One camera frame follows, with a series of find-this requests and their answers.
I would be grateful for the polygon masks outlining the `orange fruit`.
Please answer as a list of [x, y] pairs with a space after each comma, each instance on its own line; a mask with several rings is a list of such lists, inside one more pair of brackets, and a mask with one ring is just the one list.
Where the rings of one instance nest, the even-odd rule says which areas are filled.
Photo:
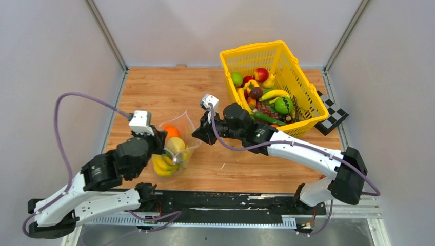
[[167, 132], [168, 138], [173, 138], [173, 137], [180, 138], [180, 136], [181, 136], [179, 130], [176, 127], [168, 126], [168, 127], [165, 127], [164, 130]]

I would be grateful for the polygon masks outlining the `yellow plastic basket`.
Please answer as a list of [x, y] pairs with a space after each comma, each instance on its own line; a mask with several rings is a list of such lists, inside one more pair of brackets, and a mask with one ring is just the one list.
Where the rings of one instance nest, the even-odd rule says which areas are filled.
[[279, 127], [279, 130], [290, 136], [301, 138], [318, 122], [324, 121], [329, 112], [317, 94], [316, 87], [311, 84], [299, 66], [298, 59], [293, 56], [285, 42], [281, 40], [254, 43], [225, 50], [220, 53], [225, 73], [227, 92], [230, 101], [242, 104], [230, 74], [239, 72], [252, 75], [256, 68], [266, 68], [274, 79], [274, 86], [295, 96], [296, 104], [302, 110], [303, 120]]

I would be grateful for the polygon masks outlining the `clear zip top bag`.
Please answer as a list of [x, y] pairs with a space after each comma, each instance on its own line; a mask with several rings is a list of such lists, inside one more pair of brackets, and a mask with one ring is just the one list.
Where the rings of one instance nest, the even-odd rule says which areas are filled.
[[187, 111], [180, 116], [159, 125], [168, 133], [164, 142], [163, 154], [152, 156], [154, 173], [160, 178], [171, 178], [187, 169], [193, 152], [200, 141], [192, 137], [194, 124]]

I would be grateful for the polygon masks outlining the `yellow banana bunch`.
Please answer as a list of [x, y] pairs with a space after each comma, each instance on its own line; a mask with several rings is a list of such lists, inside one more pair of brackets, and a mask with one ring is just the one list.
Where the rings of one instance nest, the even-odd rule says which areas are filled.
[[169, 178], [187, 169], [187, 163], [191, 155], [189, 150], [174, 155], [168, 151], [163, 155], [154, 154], [151, 158], [154, 172], [159, 177]]

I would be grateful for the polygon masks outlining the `beige lemon fruit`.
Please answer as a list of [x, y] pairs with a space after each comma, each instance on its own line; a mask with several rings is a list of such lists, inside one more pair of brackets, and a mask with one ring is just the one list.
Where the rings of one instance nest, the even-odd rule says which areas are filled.
[[165, 149], [172, 155], [176, 155], [186, 149], [186, 144], [181, 138], [173, 137], [166, 141]]

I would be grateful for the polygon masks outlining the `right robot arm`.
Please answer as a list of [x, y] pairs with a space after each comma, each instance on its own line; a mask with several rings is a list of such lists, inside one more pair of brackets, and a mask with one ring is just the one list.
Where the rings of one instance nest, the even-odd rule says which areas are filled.
[[359, 203], [367, 170], [358, 150], [349, 147], [342, 152], [307, 143], [254, 121], [237, 103], [224, 109], [223, 118], [215, 111], [214, 102], [203, 100], [200, 106], [205, 113], [200, 127], [192, 133], [194, 138], [209, 145], [219, 141], [234, 151], [288, 159], [324, 175], [316, 182], [298, 186], [293, 199], [296, 212], [306, 214], [317, 204], [331, 199], [350, 205]]

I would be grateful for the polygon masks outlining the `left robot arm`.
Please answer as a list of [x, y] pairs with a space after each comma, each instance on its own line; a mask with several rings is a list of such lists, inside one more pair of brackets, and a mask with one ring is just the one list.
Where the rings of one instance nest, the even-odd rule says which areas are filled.
[[105, 215], [126, 210], [153, 211], [157, 197], [151, 183], [139, 183], [135, 188], [96, 198], [123, 181], [138, 178], [152, 155], [164, 152], [167, 131], [155, 126], [151, 130], [153, 134], [133, 132], [115, 149], [93, 157], [65, 188], [49, 198], [30, 199], [28, 213], [34, 221], [24, 223], [24, 233], [30, 238], [57, 239]]

